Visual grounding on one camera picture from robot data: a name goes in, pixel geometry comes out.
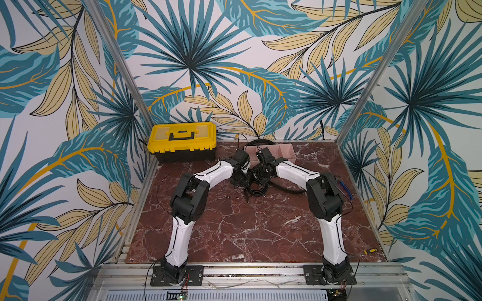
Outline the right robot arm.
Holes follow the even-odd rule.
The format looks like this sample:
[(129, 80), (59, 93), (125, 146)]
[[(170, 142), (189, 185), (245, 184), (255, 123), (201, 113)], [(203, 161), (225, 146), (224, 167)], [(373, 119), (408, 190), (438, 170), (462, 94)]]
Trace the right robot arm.
[(349, 265), (341, 235), (343, 193), (331, 173), (302, 168), (285, 158), (276, 159), (268, 148), (256, 152), (259, 163), (252, 168), (260, 184), (272, 178), (288, 180), (304, 189), (311, 213), (318, 219), (323, 239), (323, 263), (341, 273)]

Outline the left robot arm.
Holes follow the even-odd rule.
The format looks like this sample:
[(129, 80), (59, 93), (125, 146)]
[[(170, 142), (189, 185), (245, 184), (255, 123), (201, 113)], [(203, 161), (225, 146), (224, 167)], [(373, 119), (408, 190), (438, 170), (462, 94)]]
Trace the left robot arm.
[(249, 155), (238, 149), (233, 156), (204, 171), (182, 175), (170, 201), (173, 228), (168, 250), (161, 261), (170, 277), (179, 278), (185, 273), (192, 231), (204, 213), (210, 190), (228, 179), (245, 185), (249, 167)]

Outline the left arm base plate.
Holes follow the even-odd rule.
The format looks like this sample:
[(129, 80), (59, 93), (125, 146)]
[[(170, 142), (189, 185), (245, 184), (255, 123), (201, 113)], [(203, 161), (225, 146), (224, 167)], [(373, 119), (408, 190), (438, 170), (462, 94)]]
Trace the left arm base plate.
[(152, 287), (181, 286), (200, 287), (203, 282), (204, 266), (194, 265), (180, 270), (168, 270), (166, 267), (156, 266), (149, 282)]

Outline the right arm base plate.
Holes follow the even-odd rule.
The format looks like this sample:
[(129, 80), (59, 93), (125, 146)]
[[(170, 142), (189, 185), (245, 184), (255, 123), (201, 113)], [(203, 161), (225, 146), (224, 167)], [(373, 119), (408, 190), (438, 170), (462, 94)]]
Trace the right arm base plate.
[(352, 285), (356, 284), (355, 272), (350, 265), (304, 265), (306, 285)]

